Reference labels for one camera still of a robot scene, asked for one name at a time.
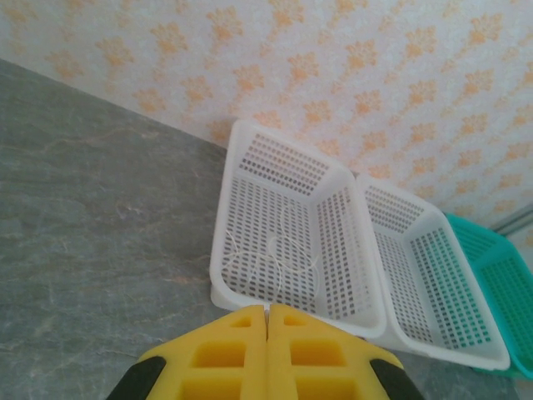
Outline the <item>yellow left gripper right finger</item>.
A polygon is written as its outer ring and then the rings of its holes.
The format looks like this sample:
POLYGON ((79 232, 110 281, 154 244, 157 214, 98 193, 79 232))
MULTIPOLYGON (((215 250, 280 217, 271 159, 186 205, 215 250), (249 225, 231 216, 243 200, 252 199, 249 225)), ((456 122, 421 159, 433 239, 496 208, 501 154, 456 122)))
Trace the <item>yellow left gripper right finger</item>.
POLYGON ((270 399, 422 399, 391 352, 286 305, 268 319, 270 399))

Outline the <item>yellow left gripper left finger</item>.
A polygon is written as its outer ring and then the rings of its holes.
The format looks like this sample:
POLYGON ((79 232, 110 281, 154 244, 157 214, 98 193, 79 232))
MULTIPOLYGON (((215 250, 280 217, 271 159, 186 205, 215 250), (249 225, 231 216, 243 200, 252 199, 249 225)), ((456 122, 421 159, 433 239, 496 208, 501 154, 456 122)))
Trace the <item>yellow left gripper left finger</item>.
POLYGON ((220 317, 141 355, 109 399, 266 399, 262 306, 220 317))

